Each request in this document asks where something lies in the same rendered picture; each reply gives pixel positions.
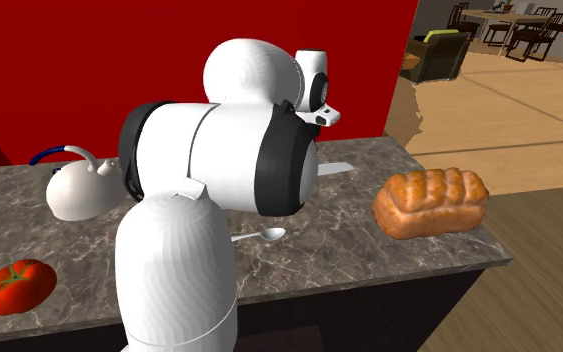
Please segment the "silver spoon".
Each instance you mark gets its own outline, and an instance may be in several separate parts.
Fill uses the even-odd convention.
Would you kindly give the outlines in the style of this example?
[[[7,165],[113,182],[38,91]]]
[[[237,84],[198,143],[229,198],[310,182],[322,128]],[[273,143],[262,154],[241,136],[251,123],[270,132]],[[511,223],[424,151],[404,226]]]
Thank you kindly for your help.
[[[282,238],[286,234],[286,230],[280,227],[266,228],[262,231],[258,231],[250,234],[234,235],[231,237],[232,242],[236,242],[242,239],[261,237],[266,241],[276,241]]]

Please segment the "brown bread loaf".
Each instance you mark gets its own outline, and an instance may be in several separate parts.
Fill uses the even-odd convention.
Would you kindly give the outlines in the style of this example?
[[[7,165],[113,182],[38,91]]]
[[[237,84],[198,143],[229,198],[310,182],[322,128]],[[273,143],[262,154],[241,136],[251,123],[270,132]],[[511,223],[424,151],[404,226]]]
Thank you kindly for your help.
[[[378,191],[372,214],[397,240],[465,232],[478,227],[489,192],[472,171],[430,169],[395,174]]]

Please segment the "dark wooden chair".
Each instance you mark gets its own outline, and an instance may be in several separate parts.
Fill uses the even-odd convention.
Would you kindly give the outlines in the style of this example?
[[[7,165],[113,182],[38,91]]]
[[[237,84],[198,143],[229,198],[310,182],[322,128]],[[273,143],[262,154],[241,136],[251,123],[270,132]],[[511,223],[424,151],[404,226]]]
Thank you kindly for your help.
[[[465,20],[465,16],[462,14],[462,11],[467,10],[468,7],[468,2],[460,2],[459,4],[453,6],[449,15],[447,29],[456,29],[459,32],[467,32],[469,34],[468,40],[472,42],[477,33],[479,23]]]
[[[491,24],[487,29],[483,43],[492,47],[501,47],[509,37],[510,27],[510,23]]]
[[[525,62],[528,58],[542,62],[545,60],[552,43],[560,32],[563,32],[563,13],[555,13],[546,22],[535,26],[533,29],[525,28],[515,31],[511,36],[505,56],[519,62]],[[511,51],[520,42],[526,42],[527,46],[521,57],[513,56]],[[535,57],[535,46],[540,46],[541,44],[546,45],[545,52],[541,58]]]

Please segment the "wooden dining table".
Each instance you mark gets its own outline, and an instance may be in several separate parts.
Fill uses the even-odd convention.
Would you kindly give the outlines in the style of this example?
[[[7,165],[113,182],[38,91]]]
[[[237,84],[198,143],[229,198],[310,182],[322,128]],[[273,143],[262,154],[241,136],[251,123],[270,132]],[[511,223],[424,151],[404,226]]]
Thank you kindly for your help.
[[[547,25],[547,23],[552,19],[555,14],[553,12],[545,12],[539,14],[526,14],[526,13],[517,13],[512,11],[503,10],[504,5],[500,5],[496,10],[492,9],[463,9],[461,11],[462,16],[467,17],[474,17],[483,19],[484,23],[482,25],[482,29],[480,30],[478,42],[482,42],[482,35],[488,28],[488,24],[490,21],[503,21],[508,23],[507,33],[505,35],[505,39],[503,42],[500,43],[500,51],[498,52],[497,56],[500,57],[505,50],[505,47],[508,43],[508,37],[511,36],[515,30],[515,27],[519,24],[535,24],[535,23],[543,23]]]

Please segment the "red tomato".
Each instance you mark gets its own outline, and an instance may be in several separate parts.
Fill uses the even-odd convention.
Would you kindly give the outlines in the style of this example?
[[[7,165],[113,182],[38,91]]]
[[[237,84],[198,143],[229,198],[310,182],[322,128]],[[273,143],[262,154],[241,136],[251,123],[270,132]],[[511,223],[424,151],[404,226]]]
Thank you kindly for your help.
[[[20,314],[40,305],[53,292],[57,274],[36,259],[18,260],[0,269],[0,316]]]

